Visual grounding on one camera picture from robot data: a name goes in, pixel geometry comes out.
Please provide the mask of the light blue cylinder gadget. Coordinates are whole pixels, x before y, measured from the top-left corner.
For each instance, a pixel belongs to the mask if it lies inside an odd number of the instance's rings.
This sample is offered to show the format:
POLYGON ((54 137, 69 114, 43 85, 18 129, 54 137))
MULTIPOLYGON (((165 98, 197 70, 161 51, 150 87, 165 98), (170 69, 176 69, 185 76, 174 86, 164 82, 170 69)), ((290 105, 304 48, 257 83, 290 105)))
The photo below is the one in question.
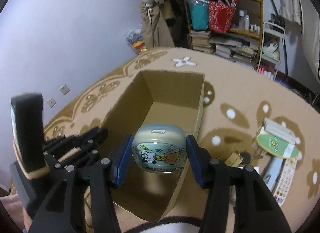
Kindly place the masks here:
POLYGON ((263 172, 263 181, 271 192, 280 173, 283 161, 284 160, 282 158, 273 156, 272 158, 270 158, 270 161, 265 171, 263 172))

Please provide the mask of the white tv remote control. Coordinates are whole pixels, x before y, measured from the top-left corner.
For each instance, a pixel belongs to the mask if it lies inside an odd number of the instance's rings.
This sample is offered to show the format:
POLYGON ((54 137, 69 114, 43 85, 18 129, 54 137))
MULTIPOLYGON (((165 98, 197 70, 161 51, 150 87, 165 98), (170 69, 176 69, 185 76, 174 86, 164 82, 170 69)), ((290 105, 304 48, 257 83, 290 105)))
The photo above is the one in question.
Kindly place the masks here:
POLYGON ((273 190, 273 196, 277 204, 281 207, 289 193, 293 177, 297 166, 296 159, 286 159, 278 178, 277 184, 273 190))

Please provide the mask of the black round key fob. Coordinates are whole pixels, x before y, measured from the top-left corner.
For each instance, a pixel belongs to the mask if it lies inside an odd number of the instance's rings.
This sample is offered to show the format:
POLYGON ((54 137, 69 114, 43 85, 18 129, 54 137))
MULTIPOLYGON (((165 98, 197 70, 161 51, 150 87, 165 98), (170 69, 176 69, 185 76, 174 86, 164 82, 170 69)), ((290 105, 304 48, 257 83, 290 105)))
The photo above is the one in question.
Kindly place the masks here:
POLYGON ((248 165, 251 162, 251 155, 248 152, 242 152, 239 156, 242 157, 240 165, 248 165))

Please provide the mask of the gold nfc smart card tag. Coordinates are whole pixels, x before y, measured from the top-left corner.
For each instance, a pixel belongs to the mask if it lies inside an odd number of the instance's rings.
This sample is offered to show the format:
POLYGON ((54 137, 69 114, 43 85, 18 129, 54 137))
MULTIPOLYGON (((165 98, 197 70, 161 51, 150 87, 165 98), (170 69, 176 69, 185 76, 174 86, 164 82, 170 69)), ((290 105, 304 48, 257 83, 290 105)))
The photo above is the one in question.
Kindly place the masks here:
POLYGON ((241 155, 234 152, 227 158, 225 164, 229 167, 239 167, 243 159, 244 158, 241 155))

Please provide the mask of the cartoon earbuds case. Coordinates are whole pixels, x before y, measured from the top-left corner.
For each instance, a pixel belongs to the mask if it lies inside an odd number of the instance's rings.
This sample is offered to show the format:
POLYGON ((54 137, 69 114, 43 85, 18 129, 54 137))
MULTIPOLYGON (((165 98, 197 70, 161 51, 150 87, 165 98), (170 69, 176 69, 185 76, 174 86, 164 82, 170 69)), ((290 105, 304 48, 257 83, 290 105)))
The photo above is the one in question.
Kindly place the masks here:
POLYGON ((171 124, 145 124, 132 142, 132 155, 137 166, 151 173, 180 173, 186 163, 184 131, 171 124))

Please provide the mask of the green oval pochacco brush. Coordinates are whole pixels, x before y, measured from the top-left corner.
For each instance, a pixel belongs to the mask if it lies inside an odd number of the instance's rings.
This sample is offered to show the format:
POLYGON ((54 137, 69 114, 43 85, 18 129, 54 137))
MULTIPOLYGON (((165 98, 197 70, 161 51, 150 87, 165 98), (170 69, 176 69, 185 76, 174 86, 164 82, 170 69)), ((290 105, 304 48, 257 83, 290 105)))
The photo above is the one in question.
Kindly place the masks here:
POLYGON ((302 153, 294 144, 268 133, 262 127, 255 137, 258 146, 265 152, 282 159, 298 159, 302 153))

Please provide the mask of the cardboard box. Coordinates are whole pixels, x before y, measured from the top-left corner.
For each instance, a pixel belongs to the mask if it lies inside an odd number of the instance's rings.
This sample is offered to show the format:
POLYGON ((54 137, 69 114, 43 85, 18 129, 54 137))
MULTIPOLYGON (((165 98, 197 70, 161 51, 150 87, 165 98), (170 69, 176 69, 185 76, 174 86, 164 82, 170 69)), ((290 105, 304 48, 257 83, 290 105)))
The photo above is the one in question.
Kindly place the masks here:
POLYGON ((103 156, 133 136, 132 161, 117 205, 149 222, 168 214, 188 168, 186 137, 197 136, 203 113, 204 74, 166 70, 138 72, 106 115, 103 156))

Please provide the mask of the beige floral carpet blanket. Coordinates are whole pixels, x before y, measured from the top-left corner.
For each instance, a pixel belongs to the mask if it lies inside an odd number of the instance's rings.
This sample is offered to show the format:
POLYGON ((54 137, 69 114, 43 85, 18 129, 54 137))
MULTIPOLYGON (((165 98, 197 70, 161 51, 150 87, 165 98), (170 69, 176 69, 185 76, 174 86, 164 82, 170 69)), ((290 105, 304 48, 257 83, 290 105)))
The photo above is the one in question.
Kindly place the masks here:
MULTIPOLYGON (((308 231, 319 212, 319 113, 279 83, 215 55, 185 48, 144 52, 82 89, 44 134, 52 139, 105 126, 110 135, 100 151, 108 154, 141 124, 170 122, 226 160, 234 151, 258 151, 253 140, 264 118, 296 136, 300 157, 281 210, 292 232, 308 231)), ((207 196, 190 169, 164 176, 136 165, 113 193, 124 232, 197 232, 207 196)))

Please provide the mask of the bag of plush toys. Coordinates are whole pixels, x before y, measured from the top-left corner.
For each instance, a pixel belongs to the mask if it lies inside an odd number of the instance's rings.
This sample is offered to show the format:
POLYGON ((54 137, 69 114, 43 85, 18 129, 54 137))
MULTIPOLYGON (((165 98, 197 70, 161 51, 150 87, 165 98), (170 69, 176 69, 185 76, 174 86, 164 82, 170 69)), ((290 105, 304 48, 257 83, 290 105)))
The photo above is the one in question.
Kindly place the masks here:
POLYGON ((125 40, 137 54, 140 54, 147 50, 145 46, 144 38, 143 38, 142 25, 140 25, 139 27, 130 29, 125 34, 125 40))

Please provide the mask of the stack of books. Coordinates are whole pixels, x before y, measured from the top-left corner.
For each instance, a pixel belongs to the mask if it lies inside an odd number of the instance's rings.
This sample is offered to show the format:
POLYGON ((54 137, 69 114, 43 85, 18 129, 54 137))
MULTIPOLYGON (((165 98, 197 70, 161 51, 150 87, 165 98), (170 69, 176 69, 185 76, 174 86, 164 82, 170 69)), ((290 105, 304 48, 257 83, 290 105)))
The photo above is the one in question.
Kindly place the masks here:
POLYGON ((195 31, 189 32, 190 47, 192 50, 200 51, 204 53, 213 54, 215 48, 210 43, 211 32, 210 31, 195 31))

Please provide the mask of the wooden bookshelf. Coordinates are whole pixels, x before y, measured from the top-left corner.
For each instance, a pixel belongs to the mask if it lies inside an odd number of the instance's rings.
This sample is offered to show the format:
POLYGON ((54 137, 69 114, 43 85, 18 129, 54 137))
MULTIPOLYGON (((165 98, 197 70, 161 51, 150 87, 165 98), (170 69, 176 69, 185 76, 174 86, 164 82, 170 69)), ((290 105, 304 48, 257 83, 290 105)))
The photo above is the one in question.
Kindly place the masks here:
POLYGON ((189 48, 256 69, 263 35, 263 0, 183 0, 189 48))

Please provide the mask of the teal storage bag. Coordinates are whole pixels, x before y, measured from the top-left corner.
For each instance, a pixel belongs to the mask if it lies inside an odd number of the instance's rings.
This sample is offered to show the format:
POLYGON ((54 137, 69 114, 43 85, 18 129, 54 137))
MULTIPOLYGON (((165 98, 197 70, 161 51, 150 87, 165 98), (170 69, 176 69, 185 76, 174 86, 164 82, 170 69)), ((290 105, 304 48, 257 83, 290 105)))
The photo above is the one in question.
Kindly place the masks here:
POLYGON ((187 0, 192 26, 195 31, 209 28, 209 0, 187 0))

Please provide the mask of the red gift bag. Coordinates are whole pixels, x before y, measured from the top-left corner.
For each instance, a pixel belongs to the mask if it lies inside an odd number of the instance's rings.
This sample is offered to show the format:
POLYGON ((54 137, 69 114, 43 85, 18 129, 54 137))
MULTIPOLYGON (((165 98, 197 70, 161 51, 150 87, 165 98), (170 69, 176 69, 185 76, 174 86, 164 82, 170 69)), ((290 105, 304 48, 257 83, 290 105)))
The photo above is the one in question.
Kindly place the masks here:
POLYGON ((209 0, 209 29, 217 33, 229 31, 238 0, 231 0, 227 5, 222 0, 209 0))

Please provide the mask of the wall socket lower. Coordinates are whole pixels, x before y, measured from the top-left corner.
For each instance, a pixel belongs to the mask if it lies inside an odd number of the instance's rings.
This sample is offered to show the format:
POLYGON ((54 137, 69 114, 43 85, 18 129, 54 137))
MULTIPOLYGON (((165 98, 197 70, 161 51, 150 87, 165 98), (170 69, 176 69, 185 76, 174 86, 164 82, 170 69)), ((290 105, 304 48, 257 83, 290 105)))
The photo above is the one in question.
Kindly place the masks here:
POLYGON ((48 104, 48 106, 49 106, 50 108, 52 108, 53 106, 56 105, 56 100, 54 100, 54 99, 51 97, 51 98, 49 98, 49 99, 47 100, 47 104, 48 104))

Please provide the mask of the wall socket upper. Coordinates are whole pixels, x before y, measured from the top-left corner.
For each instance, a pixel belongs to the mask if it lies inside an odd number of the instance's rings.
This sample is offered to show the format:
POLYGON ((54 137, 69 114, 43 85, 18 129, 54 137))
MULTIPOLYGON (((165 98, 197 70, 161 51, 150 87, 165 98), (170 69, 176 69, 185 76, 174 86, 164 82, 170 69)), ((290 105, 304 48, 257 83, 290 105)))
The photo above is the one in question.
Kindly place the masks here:
POLYGON ((67 84, 63 85, 61 88, 60 88, 60 91, 61 93, 63 94, 63 96, 65 96, 67 93, 69 93, 70 89, 69 87, 67 86, 67 84))

